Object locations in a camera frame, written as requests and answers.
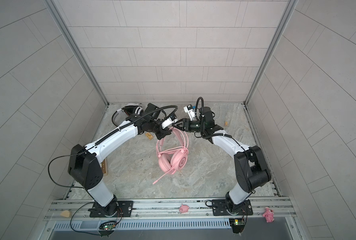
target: metal corner post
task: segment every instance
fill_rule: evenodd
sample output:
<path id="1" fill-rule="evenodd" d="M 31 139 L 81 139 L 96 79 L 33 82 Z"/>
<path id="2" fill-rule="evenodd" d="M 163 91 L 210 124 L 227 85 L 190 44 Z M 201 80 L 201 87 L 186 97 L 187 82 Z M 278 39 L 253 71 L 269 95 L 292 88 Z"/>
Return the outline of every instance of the metal corner post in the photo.
<path id="1" fill-rule="evenodd" d="M 265 54 L 265 57 L 263 58 L 263 61 L 261 63 L 261 65 L 259 66 L 259 70 L 257 72 L 257 75 L 255 76 L 254 82 L 251 85 L 251 89 L 248 92 L 246 101 L 245 101 L 245 105 L 247 106 L 248 103 L 250 102 L 252 95 L 255 91 L 255 89 L 257 89 L 258 86 L 258 82 L 259 80 L 262 78 L 262 75 L 268 65 L 268 62 L 272 56 L 272 54 L 274 53 L 274 50 L 276 48 L 276 46 L 278 45 L 278 42 L 280 40 L 280 37 L 283 34 L 283 31 L 286 28 L 286 24 L 288 23 L 294 9 L 295 9 L 295 5 L 297 3 L 298 0 L 288 0 L 285 11 L 283 12 L 283 15 L 279 21 L 278 27 L 276 28 L 276 31 L 274 33 L 273 38 L 271 39 L 270 45 L 267 48 L 267 52 Z"/>
<path id="2" fill-rule="evenodd" d="M 95 79 L 93 73 L 90 70 L 90 67 L 88 66 L 85 58 L 83 57 L 82 53 L 80 52 L 80 50 L 79 50 L 79 48 L 77 46 L 77 43 L 75 42 L 75 40 L 71 36 L 71 33 L 70 33 L 68 27 L 66 26 L 66 24 L 63 21 L 62 17 L 60 16 L 60 13 L 59 13 L 57 7 L 55 6 L 53 0 L 43 0 L 43 2 L 45 3 L 45 5 L 46 5 L 47 9 L 49 10 L 51 16 L 53 17 L 54 21 L 56 22 L 56 24 L 57 24 L 58 28 L 60 29 L 62 35 L 65 37 L 66 42 L 68 43 L 68 45 L 70 46 L 71 50 L 73 51 L 75 57 L 77 58 L 79 64 L 81 65 L 83 71 L 86 73 L 86 76 L 89 78 L 89 80 L 93 84 L 95 90 L 100 95 L 100 97 L 103 100 L 105 106 L 108 107 L 109 103 L 108 103 L 104 93 L 102 92 L 101 88 L 99 87 L 97 80 Z"/>

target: pink figurine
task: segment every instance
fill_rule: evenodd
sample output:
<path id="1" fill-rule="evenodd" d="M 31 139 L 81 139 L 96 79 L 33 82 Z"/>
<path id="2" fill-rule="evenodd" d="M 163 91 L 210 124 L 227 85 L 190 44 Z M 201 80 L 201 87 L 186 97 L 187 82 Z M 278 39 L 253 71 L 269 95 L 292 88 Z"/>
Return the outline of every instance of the pink figurine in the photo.
<path id="1" fill-rule="evenodd" d="M 189 211 L 189 206 L 182 204 L 182 205 L 180 206 L 180 208 L 179 208 L 179 211 L 180 211 L 181 213 L 188 212 L 188 211 Z"/>
<path id="2" fill-rule="evenodd" d="M 266 207 L 266 212 L 263 214 L 263 217 L 266 218 L 266 222 L 273 222 L 274 221 L 274 212 Z"/>

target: headphone ear cup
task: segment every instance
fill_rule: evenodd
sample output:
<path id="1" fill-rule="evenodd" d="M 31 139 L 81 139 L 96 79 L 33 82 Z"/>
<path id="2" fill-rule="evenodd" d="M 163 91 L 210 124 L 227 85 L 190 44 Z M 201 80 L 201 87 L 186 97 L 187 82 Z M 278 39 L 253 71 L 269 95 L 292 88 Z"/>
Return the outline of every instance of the headphone ear cup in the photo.
<path id="1" fill-rule="evenodd" d="M 163 153 L 158 159 L 159 167 L 164 173 L 168 172 L 171 169 L 170 160 L 171 156 L 167 153 Z"/>
<path id="2" fill-rule="evenodd" d="M 187 162 L 188 152 L 185 150 L 180 150 L 174 153 L 171 157 L 170 165 L 174 168 L 174 170 L 181 170 Z"/>

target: side wall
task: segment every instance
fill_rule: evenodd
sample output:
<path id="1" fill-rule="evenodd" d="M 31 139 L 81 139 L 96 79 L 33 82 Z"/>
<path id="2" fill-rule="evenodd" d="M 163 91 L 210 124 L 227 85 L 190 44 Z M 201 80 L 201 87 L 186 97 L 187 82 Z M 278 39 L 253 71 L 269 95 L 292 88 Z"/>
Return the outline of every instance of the side wall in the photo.
<path id="1" fill-rule="evenodd" d="M 112 103 L 244 101 L 287 4 L 54 2 Z"/>
<path id="2" fill-rule="evenodd" d="M 356 239 L 356 0 L 297 3 L 248 109 L 311 239 Z"/>
<path id="3" fill-rule="evenodd" d="M 48 162 L 90 142 L 104 109 L 43 2 L 0 1 L 0 239 L 27 239 L 63 197 Z M 67 163 L 51 164 L 60 184 Z"/>

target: pink headphones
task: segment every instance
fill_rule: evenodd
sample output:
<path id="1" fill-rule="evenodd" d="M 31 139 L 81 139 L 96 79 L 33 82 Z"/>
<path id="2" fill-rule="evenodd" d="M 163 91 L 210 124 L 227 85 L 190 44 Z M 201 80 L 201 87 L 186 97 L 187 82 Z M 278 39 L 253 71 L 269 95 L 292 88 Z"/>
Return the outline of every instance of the pink headphones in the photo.
<path id="1" fill-rule="evenodd" d="M 165 138 L 162 138 L 161 140 L 158 140 L 156 142 L 156 155 L 158 156 L 159 167 L 161 168 L 162 171 L 165 172 L 165 174 L 162 175 L 160 178 L 158 178 L 158 180 L 153 182 L 153 184 L 156 184 L 156 182 L 159 181 L 167 173 L 174 174 L 177 170 L 181 170 L 187 162 L 187 156 L 189 154 L 189 150 L 187 149 L 189 147 L 189 137 L 187 136 L 187 133 L 184 133 L 187 138 L 186 141 L 184 134 L 181 130 L 178 130 L 176 128 L 171 128 L 171 129 L 175 134 L 175 136 L 178 138 L 181 146 L 174 147 L 165 151 L 161 151 L 161 146 L 163 146 L 163 142 L 165 141 Z"/>

